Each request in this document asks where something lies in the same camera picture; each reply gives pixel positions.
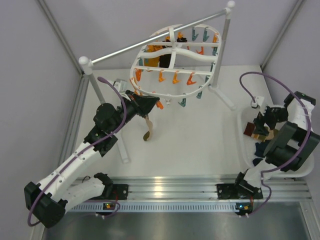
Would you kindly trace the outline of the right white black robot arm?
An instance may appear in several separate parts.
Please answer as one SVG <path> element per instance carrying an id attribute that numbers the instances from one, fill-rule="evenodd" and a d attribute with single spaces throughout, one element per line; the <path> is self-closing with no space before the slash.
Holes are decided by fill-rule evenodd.
<path id="1" fill-rule="evenodd" d="M 311 126 L 316 100 L 296 91 L 269 106 L 257 98 L 258 109 L 246 108 L 238 117 L 240 146 L 250 168 L 238 174 L 233 192 L 238 198 L 257 197 L 262 182 L 298 172 L 320 142 Z"/>

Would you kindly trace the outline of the beige brown patterned sock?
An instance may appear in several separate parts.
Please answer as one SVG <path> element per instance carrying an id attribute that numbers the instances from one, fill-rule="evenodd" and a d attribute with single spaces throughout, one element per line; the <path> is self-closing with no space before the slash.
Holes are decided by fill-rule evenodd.
<path id="1" fill-rule="evenodd" d="M 144 134 L 143 140 L 144 140 L 145 142 L 147 142 L 147 141 L 149 141 L 149 140 L 152 138 L 152 136 L 153 136 L 153 123 L 152 123 L 152 121 L 150 120 L 150 118 L 149 118 L 148 115 L 147 115 L 144 119 L 145 119 L 145 123 L 146 123 L 146 125 L 147 125 L 147 127 L 148 127 L 148 130 L 147 130 L 147 132 Z"/>

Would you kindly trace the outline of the white clip sock hanger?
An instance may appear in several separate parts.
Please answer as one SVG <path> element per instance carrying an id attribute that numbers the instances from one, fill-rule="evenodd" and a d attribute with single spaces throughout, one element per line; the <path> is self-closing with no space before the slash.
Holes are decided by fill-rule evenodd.
<path id="1" fill-rule="evenodd" d="M 183 31 L 174 32 L 178 25 L 162 28 L 154 37 L 169 31 L 169 35 L 154 40 L 141 47 L 133 62 L 129 82 L 135 94 L 159 97 L 167 105 L 177 101 L 181 107 L 187 105 L 187 99 L 201 99 L 203 91 L 212 84 L 220 60 L 221 35 L 217 29 L 199 24 L 190 30 L 191 39 Z M 177 42 L 178 37 L 187 38 L 187 42 Z M 160 50 L 146 52 L 147 47 L 159 46 Z M 171 54 L 168 68 L 144 66 L 144 59 Z"/>

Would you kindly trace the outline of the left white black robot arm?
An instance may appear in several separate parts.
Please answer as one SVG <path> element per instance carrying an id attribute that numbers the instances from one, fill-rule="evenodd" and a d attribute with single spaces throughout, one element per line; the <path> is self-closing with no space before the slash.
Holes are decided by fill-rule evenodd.
<path id="1" fill-rule="evenodd" d="M 72 183 L 93 163 L 104 157 L 117 143 L 116 133 L 133 117 L 148 117 L 160 100 L 154 96 L 138 95 L 130 90 L 121 97 L 121 105 L 101 104 L 93 118 L 94 127 L 80 146 L 55 171 L 38 183 L 24 187 L 25 204 L 29 216 L 35 216 L 47 229 L 55 226 L 73 207 L 88 200 L 113 200 L 114 182 L 102 172 L 89 180 Z"/>

